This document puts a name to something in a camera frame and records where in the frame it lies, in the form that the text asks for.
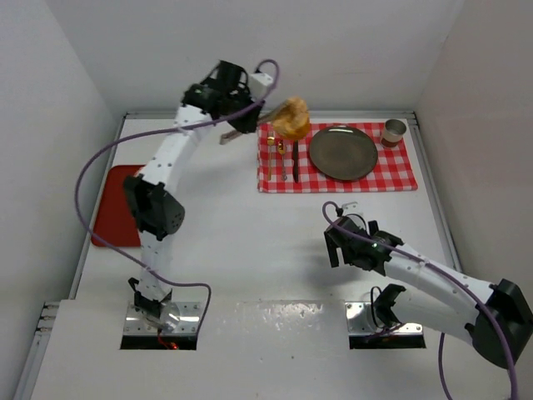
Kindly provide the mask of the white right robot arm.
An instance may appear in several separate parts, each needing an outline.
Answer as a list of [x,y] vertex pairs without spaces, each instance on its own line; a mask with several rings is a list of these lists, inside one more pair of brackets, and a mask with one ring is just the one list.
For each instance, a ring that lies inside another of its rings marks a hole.
[[366,324],[372,330],[417,323],[471,345],[500,368],[518,361],[532,337],[532,311],[520,288],[464,275],[422,256],[375,221],[339,217],[324,232],[332,267],[344,263],[389,278],[371,300]]

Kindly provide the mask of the metal serving tongs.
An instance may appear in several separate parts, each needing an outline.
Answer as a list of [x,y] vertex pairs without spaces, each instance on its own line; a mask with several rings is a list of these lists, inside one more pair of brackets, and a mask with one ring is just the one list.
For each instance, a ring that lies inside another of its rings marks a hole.
[[[264,123],[270,123],[271,121],[274,120],[274,118],[280,113],[280,111],[286,106],[286,103],[283,102],[281,103],[280,105],[278,105],[276,108],[272,109],[271,111],[267,112],[266,114],[260,116],[258,119],[257,119],[257,125],[256,125],[256,128],[258,128],[259,126],[261,126],[262,124]],[[223,133],[221,136],[220,136],[220,140],[219,140],[219,144],[220,145],[226,145],[228,144],[229,142],[239,138],[240,136],[242,136],[243,133],[242,132],[238,132],[237,130],[233,130],[233,131],[230,131],[230,132],[226,132],[226,133]]]

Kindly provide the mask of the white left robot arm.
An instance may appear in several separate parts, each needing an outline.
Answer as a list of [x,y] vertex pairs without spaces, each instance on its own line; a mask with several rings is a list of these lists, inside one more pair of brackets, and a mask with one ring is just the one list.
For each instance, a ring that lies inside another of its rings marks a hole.
[[167,134],[150,161],[125,178],[123,190],[141,244],[142,273],[130,279],[134,304],[153,318],[161,318],[172,299],[172,287],[162,282],[171,266],[174,234],[185,217],[176,200],[177,184],[185,166],[218,119],[236,113],[230,125],[240,133],[253,133],[264,97],[275,82],[269,74],[247,73],[231,62],[219,62],[199,83],[183,94]]

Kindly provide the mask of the round orange bun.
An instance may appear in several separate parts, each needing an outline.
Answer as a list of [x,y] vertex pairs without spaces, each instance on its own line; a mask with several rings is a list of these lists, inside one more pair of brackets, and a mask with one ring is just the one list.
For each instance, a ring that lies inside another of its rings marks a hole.
[[306,101],[301,97],[289,97],[271,121],[271,126],[281,139],[303,139],[311,130]]

